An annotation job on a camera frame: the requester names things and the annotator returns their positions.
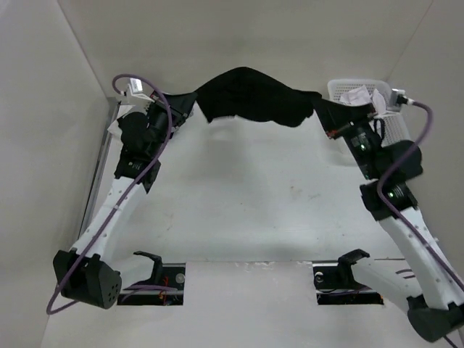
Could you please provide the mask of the black tank top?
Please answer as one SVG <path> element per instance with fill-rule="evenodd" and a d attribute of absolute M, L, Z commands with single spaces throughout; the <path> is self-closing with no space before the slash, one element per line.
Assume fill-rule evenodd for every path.
<path fill-rule="evenodd" d="M 250 67 L 236 67 L 207 81 L 197 90 L 196 102 L 207 122 L 241 117 L 256 123 L 300 126 L 314 112 L 317 91 L 301 91 Z"/>

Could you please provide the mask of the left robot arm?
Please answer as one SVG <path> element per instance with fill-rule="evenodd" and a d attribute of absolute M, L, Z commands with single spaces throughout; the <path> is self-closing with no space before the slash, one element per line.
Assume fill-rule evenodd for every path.
<path fill-rule="evenodd" d="M 162 259 L 137 251 L 124 260 L 113 255 L 119 237 L 135 208 L 150 192 L 160 171 L 160 155 L 167 141 L 191 116 L 195 92 L 150 99 L 147 106 L 132 107 L 110 126 L 122 142 L 114 178 L 102 206 L 70 250 L 54 259 L 57 288 L 54 296 L 109 309 L 121 291 L 160 290 Z"/>

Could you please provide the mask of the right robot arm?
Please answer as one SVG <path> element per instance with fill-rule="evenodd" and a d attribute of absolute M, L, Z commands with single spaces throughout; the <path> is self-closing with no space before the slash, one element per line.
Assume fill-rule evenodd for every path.
<path fill-rule="evenodd" d="M 413 272 L 408 281 L 382 268 L 366 251 L 356 249 L 337 260 L 329 272 L 314 274 L 315 287 L 328 295 L 369 288 L 403 311 L 415 332 L 427 342 L 446 339 L 463 327 L 463 280 L 429 232 L 418 201 L 407 182 L 422 174 L 420 144 L 434 121 L 432 109 L 398 95 L 394 106 L 426 112 L 426 124 L 415 141 L 384 146 L 381 120 L 372 104 L 352 106 L 326 99 L 313 102 L 328 138 L 344 139 L 368 184 L 361 198 L 373 219 L 388 233 Z"/>

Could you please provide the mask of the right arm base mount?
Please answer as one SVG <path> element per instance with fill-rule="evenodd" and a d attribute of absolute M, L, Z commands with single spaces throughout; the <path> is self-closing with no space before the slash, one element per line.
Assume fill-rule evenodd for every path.
<path fill-rule="evenodd" d="M 384 305 L 384 298 L 359 283 L 343 282 L 337 262 L 314 262 L 313 284 L 318 305 Z"/>

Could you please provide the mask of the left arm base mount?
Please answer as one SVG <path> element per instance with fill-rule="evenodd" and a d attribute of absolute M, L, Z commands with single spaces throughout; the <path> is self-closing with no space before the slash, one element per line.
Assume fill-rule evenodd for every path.
<path fill-rule="evenodd" d="M 120 306 L 181 306 L 186 264 L 165 263 L 159 255 L 137 251 L 120 265 L 123 289 Z"/>

